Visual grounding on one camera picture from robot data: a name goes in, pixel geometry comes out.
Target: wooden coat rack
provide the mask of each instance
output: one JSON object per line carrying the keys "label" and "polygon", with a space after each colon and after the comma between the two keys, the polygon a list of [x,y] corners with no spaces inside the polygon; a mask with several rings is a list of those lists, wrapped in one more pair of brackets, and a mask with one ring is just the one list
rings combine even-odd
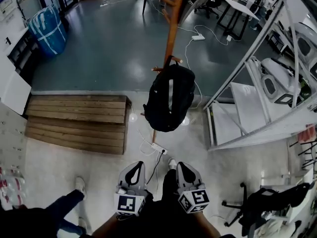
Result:
{"label": "wooden coat rack", "polygon": [[[167,22],[169,23],[169,33],[168,33],[168,39],[166,43],[166,51],[165,51],[165,58],[164,58],[164,64],[166,63],[167,59],[169,56],[173,55],[173,49],[174,49],[174,44],[175,44],[175,38],[176,38],[176,32],[177,32],[177,27],[179,23],[179,13],[180,13],[180,8],[182,6],[183,0],[162,0],[168,5],[172,6],[172,15],[168,15],[167,11],[165,9],[162,10],[163,15]],[[183,61],[179,58],[172,57],[172,60],[182,63]],[[152,69],[152,71],[157,71],[160,73],[163,70],[163,68],[158,68],[155,67]],[[155,142],[155,138],[157,135],[157,131],[153,131],[153,138],[152,138],[152,143]]]}

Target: wooden step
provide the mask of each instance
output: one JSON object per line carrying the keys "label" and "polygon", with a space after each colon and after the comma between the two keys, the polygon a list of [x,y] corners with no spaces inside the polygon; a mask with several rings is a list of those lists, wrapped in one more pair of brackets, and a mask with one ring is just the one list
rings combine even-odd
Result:
{"label": "wooden step", "polygon": [[32,96],[25,135],[60,146],[123,154],[126,96]]}

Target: white tiled floor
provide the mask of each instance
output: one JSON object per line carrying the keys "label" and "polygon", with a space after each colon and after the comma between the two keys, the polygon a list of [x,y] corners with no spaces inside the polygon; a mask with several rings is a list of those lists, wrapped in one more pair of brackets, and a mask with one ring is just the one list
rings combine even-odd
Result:
{"label": "white tiled floor", "polygon": [[[28,207],[46,207],[58,197],[69,193],[74,186],[74,178],[81,176],[87,184],[88,198],[84,202],[92,230],[98,228],[113,213],[113,193],[119,173],[129,164],[143,161],[146,165],[146,177],[151,175],[156,153],[144,156],[140,150],[143,136],[150,141],[152,129],[144,117],[142,104],[146,103],[146,93],[134,93],[128,96],[138,119],[128,124],[126,151],[123,156],[90,153],[61,146],[46,144],[34,139],[27,143],[26,179],[28,183]],[[288,173],[288,154],[286,140],[263,145],[207,152],[207,117],[201,110],[188,113],[191,121],[188,126],[179,126],[174,132],[158,133],[157,144],[168,150],[168,155],[184,161],[196,168],[203,178],[211,199],[204,211],[209,221],[221,234],[241,235],[241,226],[236,223],[231,228],[224,227],[224,220],[214,215],[231,219],[233,212],[221,206],[222,200],[240,201],[243,191],[239,184],[245,182],[249,192],[259,189],[261,174],[277,176]],[[142,150],[151,153],[146,143]],[[161,197],[162,182],[166,173],[167,156],[158,165],[159,190]],[[157,198],[157,180],[154,176],[148,189]],[[68,220],[77,223],[77,213],[72,211]],[[61,237],[76,237],[60,232]]]}

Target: blue bag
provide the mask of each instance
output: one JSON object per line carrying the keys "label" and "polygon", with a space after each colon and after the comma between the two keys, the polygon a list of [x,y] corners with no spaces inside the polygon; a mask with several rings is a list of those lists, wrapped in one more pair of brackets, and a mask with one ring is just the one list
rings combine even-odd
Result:
{"label": "blue bag", "polygon": [[54,57],[63,53],[67,36],[54,4],[36,13],[28,25],[46,56]]}

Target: black backpack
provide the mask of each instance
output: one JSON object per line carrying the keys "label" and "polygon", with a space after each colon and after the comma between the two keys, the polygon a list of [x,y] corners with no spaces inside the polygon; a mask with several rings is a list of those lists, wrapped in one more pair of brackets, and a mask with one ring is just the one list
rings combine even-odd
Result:
{"label": "black backpack", "polygon": [[178,63],[170,64],[170,56],[163,71],[153,82],[144,115],[150,126],[158,131],[175,130],[185,119],[194,99],[195,75]]}

